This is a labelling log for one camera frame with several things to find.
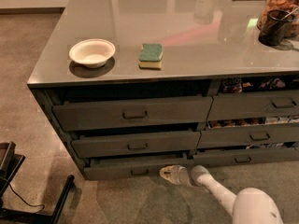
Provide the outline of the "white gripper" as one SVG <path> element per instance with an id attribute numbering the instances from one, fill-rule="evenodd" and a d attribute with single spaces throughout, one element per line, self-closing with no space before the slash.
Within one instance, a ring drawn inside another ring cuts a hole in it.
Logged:
<path id="1" fill-rule="evenodd" d="M 190 186 L 192 184 L 187 169 L 180 165 L 165 166 L 159 174 L 161 178 L 175 185 Z"/>

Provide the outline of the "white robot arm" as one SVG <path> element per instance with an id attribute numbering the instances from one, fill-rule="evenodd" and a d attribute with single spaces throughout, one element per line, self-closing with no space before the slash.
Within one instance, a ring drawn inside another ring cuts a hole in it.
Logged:
<path id="1" fill-rule="evenodd" d="M 165 166 L 160 177 L 174 185 L 205 187 L 231 216 L 232 224 L 284 224 L 276 203 L 264 191 L 246 188 L 234 194 L 202 165 L 191 170 L 180 165 Z"/>

